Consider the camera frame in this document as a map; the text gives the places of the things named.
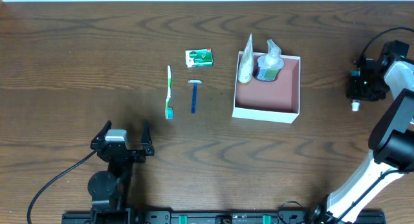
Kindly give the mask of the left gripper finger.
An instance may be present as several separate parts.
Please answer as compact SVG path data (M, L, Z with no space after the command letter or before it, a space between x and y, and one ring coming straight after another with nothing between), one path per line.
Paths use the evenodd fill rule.
M101 150L106 145L105 136L111 129L112 122L108 120L104 127L98 132L98 134L92 139L90 148L92 150Z
M151 136L149 133L149 124L147 121L145 121L145 124L144 124L144 129L142 132L140 143L141 143L143 150L145 151L146 156L154 156L155 148L151 140Z

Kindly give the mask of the small green toothpaste tube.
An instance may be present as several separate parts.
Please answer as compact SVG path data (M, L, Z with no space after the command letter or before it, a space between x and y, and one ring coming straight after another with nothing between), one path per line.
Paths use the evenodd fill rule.
M356 81L360 76L360 72L359 71L352 71L351 72L351 77L353 78L354 81ZM351 109L354 112L359 111L359 107L360 107L360 101L357 99L352 99L351 100Z

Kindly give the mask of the green Dettol soap bar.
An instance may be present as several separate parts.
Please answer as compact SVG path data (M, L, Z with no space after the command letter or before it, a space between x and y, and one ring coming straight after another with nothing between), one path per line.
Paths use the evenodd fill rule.
M185 51L185 62L187 68L209 67L213 65L213 54L211 48L195 49Z

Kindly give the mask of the clear pump sanitizer bottle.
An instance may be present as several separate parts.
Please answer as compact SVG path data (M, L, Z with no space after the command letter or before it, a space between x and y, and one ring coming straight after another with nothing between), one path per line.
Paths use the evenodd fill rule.
M284 67L281 49L271 40L267 40L268 53L257 59L256 79L262 82L273 82Z

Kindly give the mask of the white cream tube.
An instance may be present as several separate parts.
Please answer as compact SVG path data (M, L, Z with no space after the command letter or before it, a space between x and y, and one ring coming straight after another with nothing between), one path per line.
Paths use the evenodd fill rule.
M242 84L247 84L252 79L254 70L253 37L249 35L246 47L241 57L237 72L237 79Z

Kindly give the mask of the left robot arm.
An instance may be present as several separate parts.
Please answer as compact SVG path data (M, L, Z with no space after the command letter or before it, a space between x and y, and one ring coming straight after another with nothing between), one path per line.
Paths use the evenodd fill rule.
M144 222L143 213L127 206L126 201L133 175L133 165L144 163L147 156L155 154L148 123L144 124L140 144L141 150L130 150L127 131L112 129L111 121L107 121L91 141L91 149L108 164L108 167L104 171L95 173L89 179L87 189L92 198L89 223Z

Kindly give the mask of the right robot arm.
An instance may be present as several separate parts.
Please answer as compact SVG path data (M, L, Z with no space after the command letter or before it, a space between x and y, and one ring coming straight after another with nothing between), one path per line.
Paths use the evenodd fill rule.
M352 105L383 99L387 92L394 101L373 128L363 163L304 215L304 223L385 223L383 212L364 208L387 185L413 172L413 60L407 58L408 49L407 43L390 41L379 59L358 60L357 81L348 94Z

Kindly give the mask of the green white toothbrush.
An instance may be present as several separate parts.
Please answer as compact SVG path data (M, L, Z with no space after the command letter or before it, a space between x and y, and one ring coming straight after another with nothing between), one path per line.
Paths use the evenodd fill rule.
M171 66L167 66L167 72L168 72L168 90L167 90L167 96L166 96L166 106L165 106L165 118L172 119L173 118L173 109L169 107L169 101L171 99Z

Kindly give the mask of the blue disposable razor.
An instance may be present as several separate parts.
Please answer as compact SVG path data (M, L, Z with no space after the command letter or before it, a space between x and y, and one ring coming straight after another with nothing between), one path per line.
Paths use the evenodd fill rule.
M192 98L191 98L191 113L194 114L197 105L197 86L202 84L202 80L188 80L189 84L193 85Z

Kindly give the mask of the white box pink interior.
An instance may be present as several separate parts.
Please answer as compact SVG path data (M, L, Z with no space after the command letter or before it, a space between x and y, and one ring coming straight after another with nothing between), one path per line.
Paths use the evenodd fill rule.
M273 82L235 81L233 118L291 124L300 114L301 58L282 55L284 68Z

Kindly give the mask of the black mounting rail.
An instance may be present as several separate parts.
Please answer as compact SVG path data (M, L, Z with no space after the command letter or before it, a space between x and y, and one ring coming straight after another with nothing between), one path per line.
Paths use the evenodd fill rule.
M168 212L151 211L133 217L131 214L66 213L62 215L63 224L88 223L143 223L143 224L279 224L303 223L305 212L301 210L282 210L276 212L239 212L239 213L196 213L196 212Z

